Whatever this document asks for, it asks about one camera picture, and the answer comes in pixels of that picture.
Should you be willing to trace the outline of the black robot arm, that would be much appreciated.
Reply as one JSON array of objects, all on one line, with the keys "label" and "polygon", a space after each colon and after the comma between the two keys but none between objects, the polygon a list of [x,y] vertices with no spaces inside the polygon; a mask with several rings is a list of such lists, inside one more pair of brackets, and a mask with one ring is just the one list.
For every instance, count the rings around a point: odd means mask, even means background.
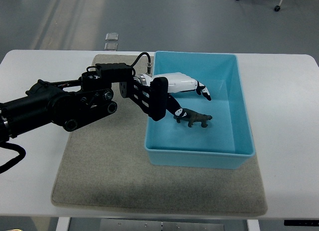
[{"label": "black robot arm", "polygon": [[133,64],[97,63],[87,67],[77,80],[47,82],[40,79],[25,97],[0,105],[0,146],[18,153],[1,165],[1,173],[26,156],[24,148],[9,143],[10,138],[49,123],[72,132],[115,113],[114,83],[120,84],[123,98],[130,98],[154,121],[165,116],[168,79],[159,77],[150,85],[143,85],[136,80]]}]

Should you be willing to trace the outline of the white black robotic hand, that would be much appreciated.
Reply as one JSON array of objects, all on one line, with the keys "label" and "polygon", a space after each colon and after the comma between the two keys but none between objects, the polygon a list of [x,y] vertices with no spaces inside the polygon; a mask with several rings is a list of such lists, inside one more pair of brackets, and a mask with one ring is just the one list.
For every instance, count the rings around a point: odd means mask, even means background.
[{"label": "white black robotic hand", "polygon": [[172,93],[196,91],[198,95],[203,95],[207,100],[211,101],[210,93],[204,84],[180,72],[153,76],[140,74],[135,76],[134,79],[142,85],[150,86],[155,78],[160,77],[165,77],[168,80],[166,109],[173,114],[174,118],[178,119],[178,121],[180,119],[189,119],[192,114],[190,110],[180,106],[176,99],[171,95]]}]

